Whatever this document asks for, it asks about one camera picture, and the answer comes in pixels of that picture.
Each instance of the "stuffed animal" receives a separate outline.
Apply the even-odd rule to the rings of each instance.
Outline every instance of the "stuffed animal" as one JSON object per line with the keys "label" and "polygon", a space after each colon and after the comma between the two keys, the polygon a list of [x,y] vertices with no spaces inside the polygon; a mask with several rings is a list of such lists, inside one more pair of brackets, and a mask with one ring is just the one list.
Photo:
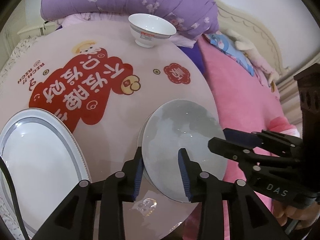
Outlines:
{"label": "stuffed animal", "polygon": [[278,72],[269,65],[263,56],[260,55],[256,46],[248,38],[231,29],[226,30],[226,35],[234,38],[236,40],[236,48],[244,52],[252,65],[259,68],[265,74],[268,79],[268,85],[271,85],[273,81],[275,82],[279,79],[280,76]]}

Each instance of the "purple quilt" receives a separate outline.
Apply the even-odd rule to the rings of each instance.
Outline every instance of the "purple quilt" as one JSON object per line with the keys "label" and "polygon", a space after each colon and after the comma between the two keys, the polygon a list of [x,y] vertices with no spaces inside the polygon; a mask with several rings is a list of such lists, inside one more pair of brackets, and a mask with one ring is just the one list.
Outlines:
{"label": "purple quilt", "polygon": [[202,33],[215,33],[218,8],[214,0],[42,0],[44,20],[57,20],[74,13],[115,12],[149,13],[171,22],[176,29],[193,39]]}

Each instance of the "round table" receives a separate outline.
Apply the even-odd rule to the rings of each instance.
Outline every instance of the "round table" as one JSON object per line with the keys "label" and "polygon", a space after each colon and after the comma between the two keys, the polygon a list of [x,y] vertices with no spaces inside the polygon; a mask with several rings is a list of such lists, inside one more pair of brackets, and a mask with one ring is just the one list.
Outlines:
{"label": "round table", "polygon": [[[0,127],[16,112],[46,109],[72,131],[93,182],[134,157],[139,130],[159,106],[194,101],[218,120],[212,93],[192,61],[169,41],[138,46],[129,24],[96,21],[55,31],[19,58],[0,95]],[[124,203],[128,240],[161,239],[193,211],[143,178],[136,203]]]}

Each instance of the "cream headboard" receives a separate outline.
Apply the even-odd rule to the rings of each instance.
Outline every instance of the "cream headboard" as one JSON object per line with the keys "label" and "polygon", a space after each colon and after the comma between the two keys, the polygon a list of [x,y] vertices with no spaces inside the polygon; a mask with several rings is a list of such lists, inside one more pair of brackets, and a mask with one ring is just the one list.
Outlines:
{"label": "cream headboard", "polygon": [[284,76],[288,70],[282,66],[281,51],[272,33],[259,20],[248,13],[215,0],[219,8],[218,22],[220,31],[233,29],[250,39],[268,63]]}

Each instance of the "bowl rim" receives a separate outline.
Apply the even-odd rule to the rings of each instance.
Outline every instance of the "bowl rim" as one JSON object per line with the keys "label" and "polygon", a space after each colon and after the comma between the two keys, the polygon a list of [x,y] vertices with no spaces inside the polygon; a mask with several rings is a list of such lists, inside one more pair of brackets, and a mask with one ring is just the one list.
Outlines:
{"label": "bowl rim", "polygon": [[[151,17],[156,17],[156,18],[162,19],[162,20],[166,21],[169,25],[171,25],[171,26],[173,27],[174,33],[172,33],[172,34],[171,34],[171,33],[170,33],[170,34],[163,34],[163,33],[153,32],[153,31],[150,31],[150,30],[146,30],[146,29],[144,29],[144,28],[141,28],[141,27],[135,25],[135,24],[130,20],[130,18],[132,19],[132,16],[136,16],[136,15],[148,15],[148,16],[151,16]],[[159,17],[159,16],[155,16],[155,15],[148,14],[148,13],[135,13],[135,14],[130,15],[128,19],[129,19],[129,22],[130,22],[132,25],[134,25],[134,26],[136,26],[136,27],[138,27],[138,28],[140,28],[140,29],[142,29],[142,30],[148,31],[148,32],[150,32],[150,33],[155,33],[155,34],[159,34],[159,35],[166,35],[166,36],[172,36],[172,35],[175,35],[175,34],[177,33],[177,29],[176,29],[176,27],[173,26],[173,24],[171,24],[170,22],[168,22],[167,20],[165,20],[165,19],[163,19],[163,18],[161,18],[161,17]]]}

